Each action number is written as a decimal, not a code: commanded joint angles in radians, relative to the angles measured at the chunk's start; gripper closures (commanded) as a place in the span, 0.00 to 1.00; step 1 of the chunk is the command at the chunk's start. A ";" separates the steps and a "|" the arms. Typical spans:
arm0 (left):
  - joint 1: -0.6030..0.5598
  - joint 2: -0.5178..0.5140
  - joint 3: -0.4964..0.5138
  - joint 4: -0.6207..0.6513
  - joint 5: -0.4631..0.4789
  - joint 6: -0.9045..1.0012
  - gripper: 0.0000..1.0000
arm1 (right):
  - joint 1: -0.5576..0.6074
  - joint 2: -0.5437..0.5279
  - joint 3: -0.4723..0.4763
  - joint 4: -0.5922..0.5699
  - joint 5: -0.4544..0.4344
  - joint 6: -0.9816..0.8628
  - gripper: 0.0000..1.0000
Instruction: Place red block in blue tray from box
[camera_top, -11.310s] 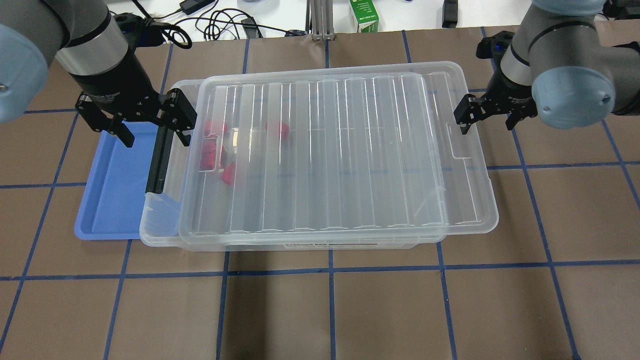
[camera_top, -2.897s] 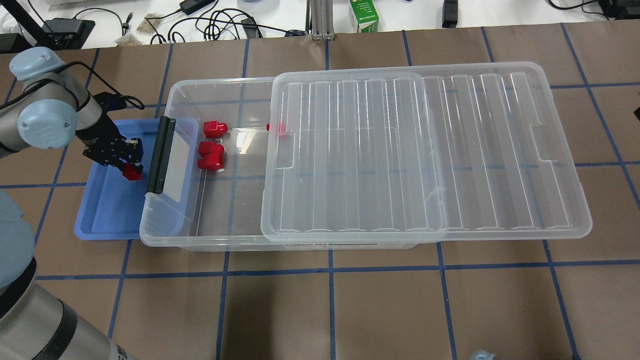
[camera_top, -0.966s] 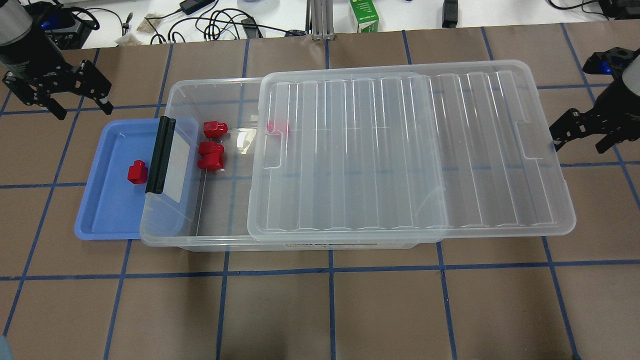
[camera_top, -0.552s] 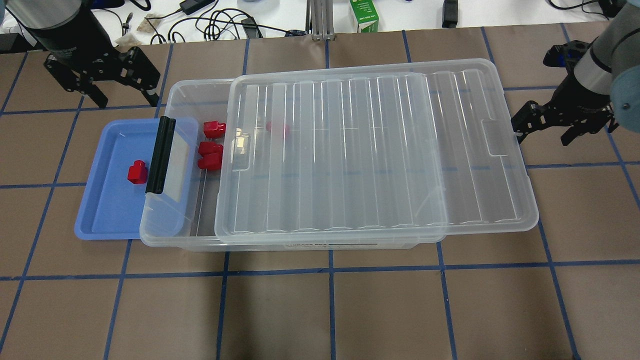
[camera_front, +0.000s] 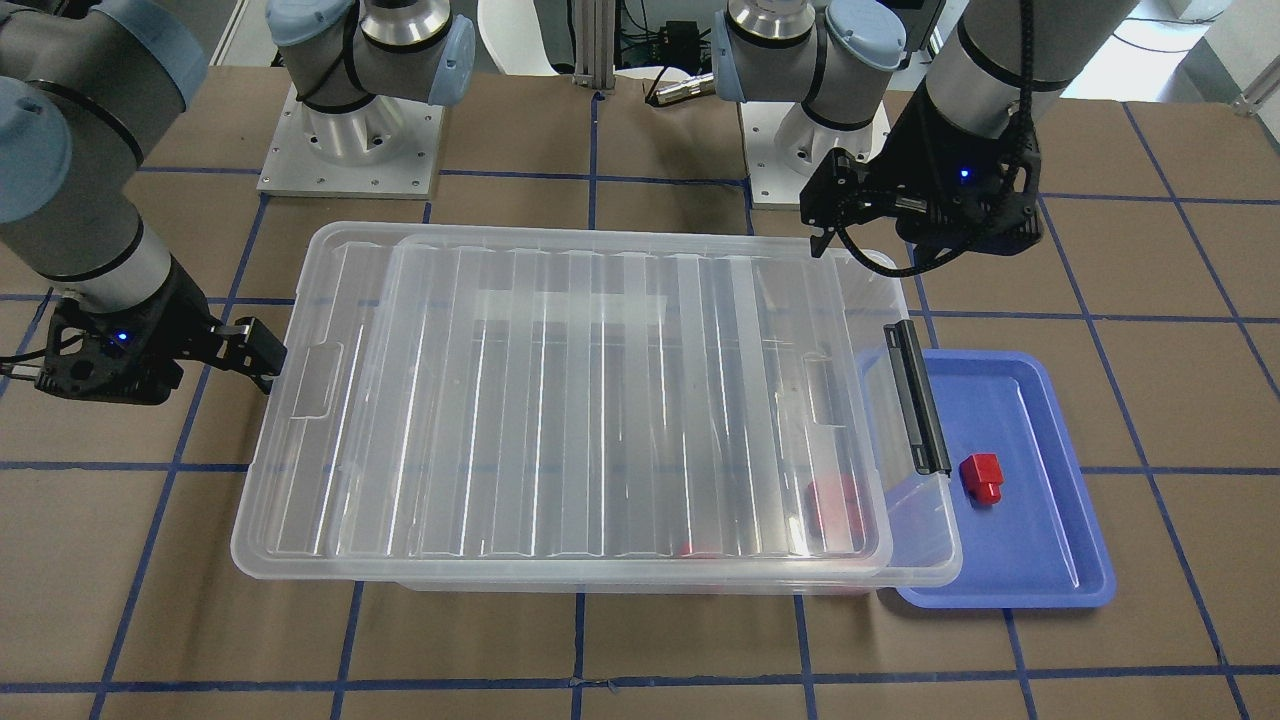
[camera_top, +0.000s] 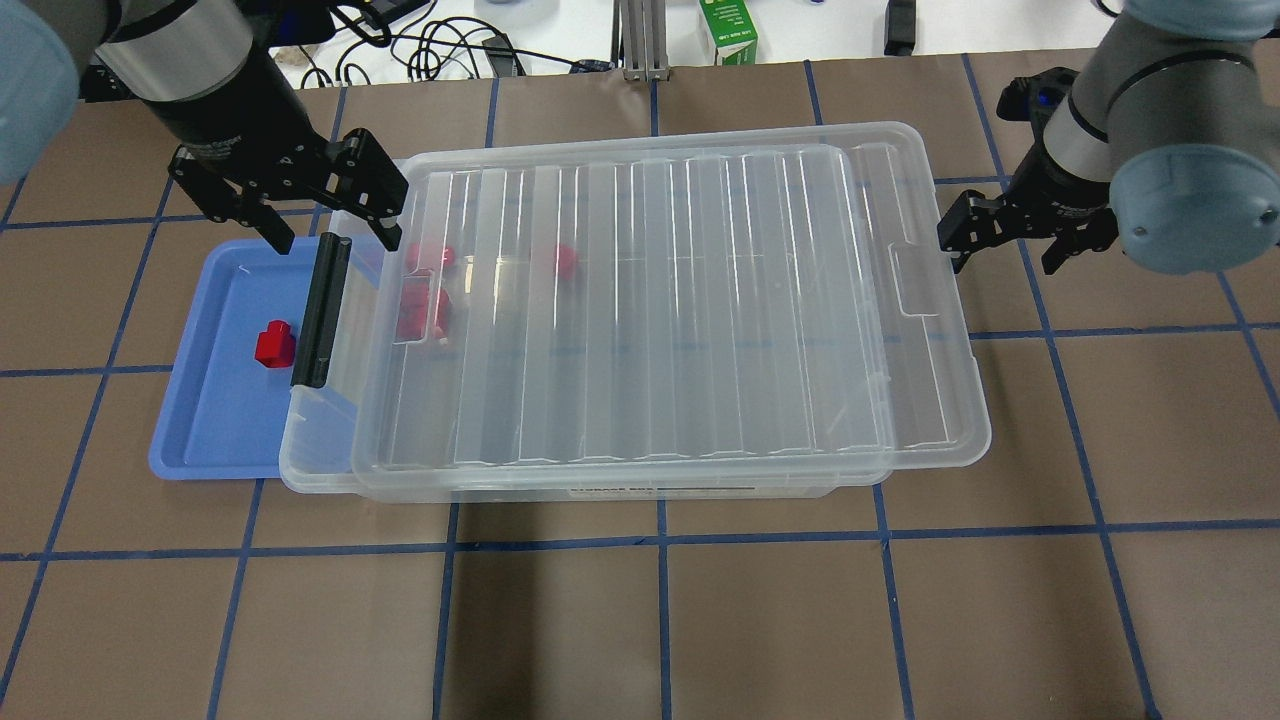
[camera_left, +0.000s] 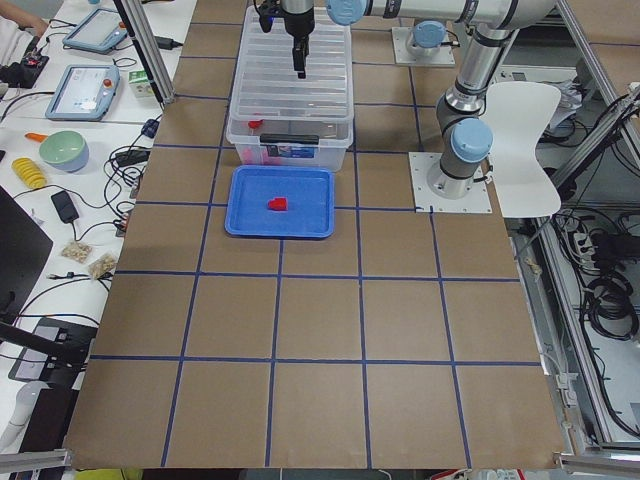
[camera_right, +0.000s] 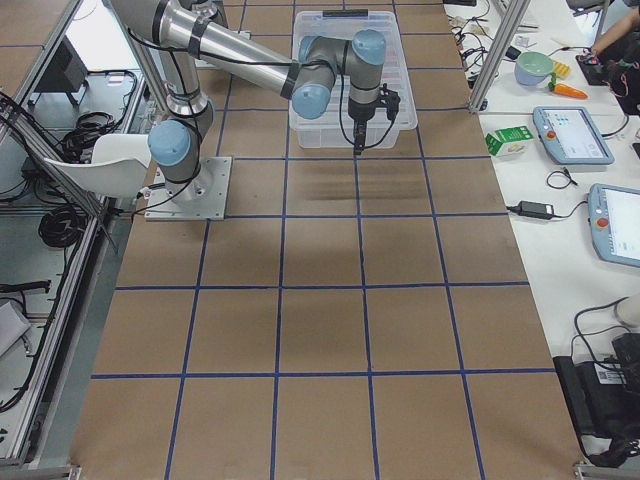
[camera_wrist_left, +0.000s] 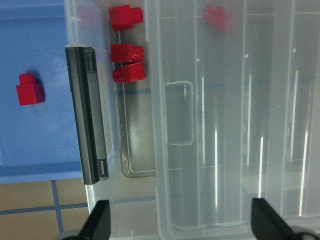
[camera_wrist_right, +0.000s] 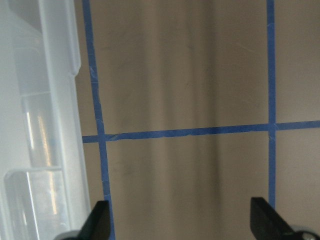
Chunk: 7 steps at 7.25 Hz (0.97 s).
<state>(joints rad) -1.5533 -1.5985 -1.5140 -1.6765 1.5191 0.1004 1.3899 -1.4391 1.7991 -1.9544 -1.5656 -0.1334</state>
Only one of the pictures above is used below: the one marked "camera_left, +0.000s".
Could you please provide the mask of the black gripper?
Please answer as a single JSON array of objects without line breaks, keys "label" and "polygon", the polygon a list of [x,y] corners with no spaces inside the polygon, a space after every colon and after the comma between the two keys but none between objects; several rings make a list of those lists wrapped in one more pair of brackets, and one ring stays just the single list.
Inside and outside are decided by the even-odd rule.
[{"label": "black gripper", "polygon": [[293,37],[292,59],[299,79],[306,78],[306,59],[309,55],[309,36],[315,28],[314,2],[312,0],[265,0],[254,2],[259,24],[269,33],[275,18],[284,22],[285,31]]}]

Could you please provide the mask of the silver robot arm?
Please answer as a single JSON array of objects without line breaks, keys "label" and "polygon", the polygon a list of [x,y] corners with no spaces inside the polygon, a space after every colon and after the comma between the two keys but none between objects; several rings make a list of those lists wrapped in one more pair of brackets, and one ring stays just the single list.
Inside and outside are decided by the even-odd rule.
[{"label": "silver robot arm", "polygon": [[553,1],[327,1],[337,25],[365,16],[442,20],[472,25],[474,32],[454,84],[440,97],[436,114],[444,142],[439,163],[427,174],[429,188],[447,200],[465,197],[486,159],[493,133],[479,119],[486,91],[514,31],[544,18]]},{"label": "silver robot arm", "polygon": [[423,20],[411,30],[409,45],[414,49],[439,48],[447,38],[447,29],[441,22]]}]

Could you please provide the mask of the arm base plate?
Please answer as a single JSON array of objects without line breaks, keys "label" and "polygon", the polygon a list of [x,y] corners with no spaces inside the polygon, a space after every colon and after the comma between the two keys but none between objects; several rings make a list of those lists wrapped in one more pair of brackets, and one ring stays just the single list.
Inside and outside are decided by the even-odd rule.
[{"label": "arm base plate", "polygon": [[402,66],[453,68],[455,59],[453,47],[447,45],[449,37],[445,32],[445,42],[437,46],[424,47],[417,42],[417,27],[393,27],[391,35],[395,63]]},{"label": "arm base plate", "polygon": [[478,167],[472,177],[448,177],[440,153],[408,154],[415,210],[419,213],[491,214],[487,183]]}]

